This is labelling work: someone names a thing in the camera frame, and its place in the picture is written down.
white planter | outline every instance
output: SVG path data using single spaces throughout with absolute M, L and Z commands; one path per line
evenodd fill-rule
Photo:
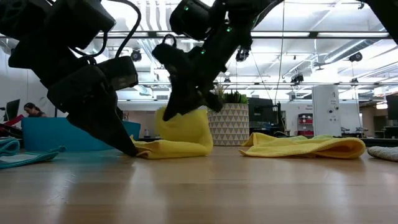
M 226 103 L 216 113 L 208 110 L 210 133 L 215 146 L 240 146 L 249 139 L 249 107 Z

woman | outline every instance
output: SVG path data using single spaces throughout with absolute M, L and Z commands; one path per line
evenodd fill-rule
M 44 118 L 47 117 L 47 115 L 40 110 L 36 105 L 33 103 L 27 103 L 24 106 L 24 110 L 26 111 L 27 114 L 29 114 L 28 117 L 30 118 Z

wooden table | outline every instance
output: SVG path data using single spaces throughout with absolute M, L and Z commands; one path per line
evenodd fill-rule
M 0 223 L 397 223 L 398 166 L 364 155 L 147 161 L 64 153 L 0 170 Z

teal cloth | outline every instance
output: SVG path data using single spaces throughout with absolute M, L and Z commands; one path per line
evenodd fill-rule
M 0 169 L 24 166 L 36 162 L 52 160 L 66 148 L 60 146 L 46 153 L 20 153 L 19 141 L 14 138 L 0 139 Z

yellow cloth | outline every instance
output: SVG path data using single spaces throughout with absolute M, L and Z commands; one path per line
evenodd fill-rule
M 167 159 L 207 156 L 213 150 L 206 110 L 194 110 L 185 115 L 177 114 L 167 122 L 162 117 L 165 108 L 156 111 L 155 126 L 162 140 L 134 141 L 139 154 L 146 159 Z
M 320 156 L 335 159 L 355 159 L 365 151 L 365 143 L 358 138 L 333 138 L 332 136 L 304 136 L 275 138 L 252 133 L 243 146 L 251 146 L 240 153 L 252 157 Z

